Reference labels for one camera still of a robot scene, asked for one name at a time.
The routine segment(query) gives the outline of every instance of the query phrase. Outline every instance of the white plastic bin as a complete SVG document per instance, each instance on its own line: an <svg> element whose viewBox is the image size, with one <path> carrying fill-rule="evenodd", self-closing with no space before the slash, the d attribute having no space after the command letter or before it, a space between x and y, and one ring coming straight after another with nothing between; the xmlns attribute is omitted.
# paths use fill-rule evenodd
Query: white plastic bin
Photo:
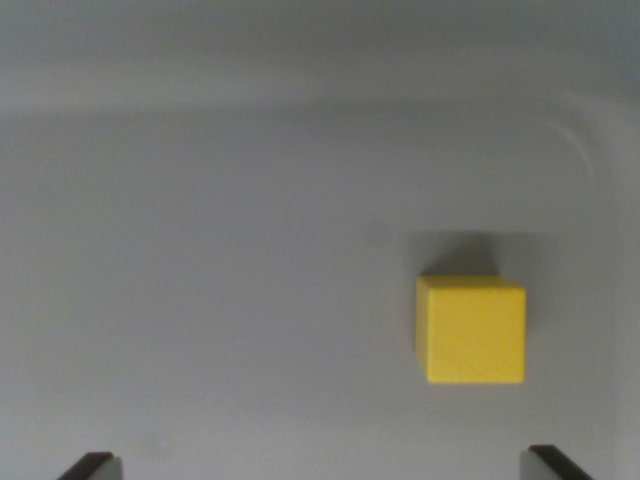
<svg viewBox="0 0 640 480"><path fill-rule="evenodd" d="M639 18L0 7L0 477L637 479ZM527 287L524 385L427 384L429 268Z"/></svg>

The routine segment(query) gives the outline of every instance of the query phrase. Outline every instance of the yellow cube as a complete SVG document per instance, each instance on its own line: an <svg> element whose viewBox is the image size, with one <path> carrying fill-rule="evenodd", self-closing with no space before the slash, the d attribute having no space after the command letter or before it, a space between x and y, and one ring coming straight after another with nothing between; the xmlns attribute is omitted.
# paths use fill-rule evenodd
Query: yellow cube
<svg viewBox="0 0 640 480"><path fill-rule="evenodd" d="M497 276L423 276L416 355L430 383L522 383L526 292Z"/></svg>

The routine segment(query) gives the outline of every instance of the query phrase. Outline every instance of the gray background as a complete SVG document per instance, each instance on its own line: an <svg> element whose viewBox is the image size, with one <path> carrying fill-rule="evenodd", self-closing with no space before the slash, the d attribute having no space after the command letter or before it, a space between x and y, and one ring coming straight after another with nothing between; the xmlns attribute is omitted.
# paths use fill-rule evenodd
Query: gray background
<svg viewBox="0 0 640 480"><path fill-rule="evenodd" d="M635 10L329 5L2 7L0 476L637 478ZM524 385L426 383L425 270Z"/></svg>

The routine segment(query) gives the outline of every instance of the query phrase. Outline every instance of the gray surface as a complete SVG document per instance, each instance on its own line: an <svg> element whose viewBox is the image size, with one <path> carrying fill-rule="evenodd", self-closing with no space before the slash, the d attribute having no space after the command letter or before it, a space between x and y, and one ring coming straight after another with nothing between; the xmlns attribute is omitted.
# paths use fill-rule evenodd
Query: gray surface
<svg viewBox="0 0 640 480"><path fill-rule="evenodd" d="M0 477L639 477L638 7L339 4L0 6ZM524 386L425 383L462 265Z"/></svg>
<svg viewBox="0 0 640 480"><path fill-rule="evenodd" d="M609 473L606 177L513 109L443 110L4 121L6 476L51 471L30 438L132 479L516 478L540 442ZM415 278L461 255L529 289L523 386L414 359Z"/></svg>

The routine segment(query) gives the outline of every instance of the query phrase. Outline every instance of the wooden block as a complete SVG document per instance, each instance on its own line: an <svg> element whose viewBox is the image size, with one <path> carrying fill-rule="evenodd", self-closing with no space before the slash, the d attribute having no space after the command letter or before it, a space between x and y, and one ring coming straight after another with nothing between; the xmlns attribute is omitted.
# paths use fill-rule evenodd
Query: wooden block
<svg viewBox="0 0 640 480"><path fill-rule="evenodd" d="M431 383L522 383L526 292L497 276L423 276L416 355Z"/></svg>

